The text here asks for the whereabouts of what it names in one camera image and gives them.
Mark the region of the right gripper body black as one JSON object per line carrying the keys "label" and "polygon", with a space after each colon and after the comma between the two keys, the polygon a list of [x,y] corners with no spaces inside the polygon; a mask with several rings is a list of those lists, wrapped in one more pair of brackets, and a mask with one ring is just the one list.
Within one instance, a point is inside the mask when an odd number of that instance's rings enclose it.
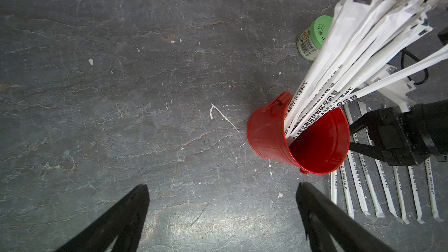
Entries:
{"label": "right gripper body black", "polygon": [[381,161],[390,166],[417,166],[431,156],[448,161],[448,101],[418,104],[410,112],[379,110]]}

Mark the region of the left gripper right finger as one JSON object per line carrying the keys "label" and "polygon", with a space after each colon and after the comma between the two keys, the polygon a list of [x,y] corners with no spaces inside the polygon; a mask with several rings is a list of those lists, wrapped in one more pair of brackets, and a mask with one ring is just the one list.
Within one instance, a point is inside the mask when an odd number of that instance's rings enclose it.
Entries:
{"label": "left gripper right finger", "polygon": [[391,252],[310,183],[300,183],[296,202],[306,237],[313,252],[335,252],[338,243],[345,252]]}

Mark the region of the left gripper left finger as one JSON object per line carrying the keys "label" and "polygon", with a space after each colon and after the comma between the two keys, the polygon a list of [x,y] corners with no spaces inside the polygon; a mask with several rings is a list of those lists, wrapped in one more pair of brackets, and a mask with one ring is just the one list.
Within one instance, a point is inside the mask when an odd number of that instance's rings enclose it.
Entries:
{"label": "left gripper left finger", "polygon": [[135,252],[147,217],[148,186],[140,184],[113,205],[58,252]]}

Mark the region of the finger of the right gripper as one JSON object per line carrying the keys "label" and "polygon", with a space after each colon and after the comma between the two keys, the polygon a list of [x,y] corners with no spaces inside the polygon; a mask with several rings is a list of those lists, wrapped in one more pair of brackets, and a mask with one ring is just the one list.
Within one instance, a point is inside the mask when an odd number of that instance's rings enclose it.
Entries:
{"label": "finger of the right gripper", "polygon": [[356,142],[351,142],[350,151],[366,155],[370,158],[377,159],[382,162],[387,162],[383,152],[386,150],[384,143],[376,142],[375,145],[366,145]]}
{"label": "finger of the right gripper", "polygon": [[350,135],[367,128],[370,136],[379,136],[379,127],[382,125],[380,110],[367,112],[357,121],[350,125]]}

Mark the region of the red cup container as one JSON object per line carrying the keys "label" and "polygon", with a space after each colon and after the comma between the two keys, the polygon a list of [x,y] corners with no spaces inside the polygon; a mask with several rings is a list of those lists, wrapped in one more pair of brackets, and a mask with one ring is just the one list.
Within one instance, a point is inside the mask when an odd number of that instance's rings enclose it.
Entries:
{"label": "red cup container", "polygon": [[304,174],[326,175],[337,170],[350,147],[350,128],[343,110],[328,112],[289,145],[284,117],[291,100],[292,95],[284,92],[251,115],[247,124],[250,146],[259,156],[300,168]]}

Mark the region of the bundle of white straws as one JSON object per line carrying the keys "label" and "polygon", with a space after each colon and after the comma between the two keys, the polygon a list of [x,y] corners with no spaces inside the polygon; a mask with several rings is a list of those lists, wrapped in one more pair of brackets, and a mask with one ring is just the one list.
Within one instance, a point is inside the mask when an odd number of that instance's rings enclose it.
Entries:
{"label": "bundle of white straws", "polygon": [[327,112],[447,59],[446,47],[377,85],[361,89],[400,50],[431,31],[428,0],[340,0],[319,55],[294,94],[283,124],[292,144]]}

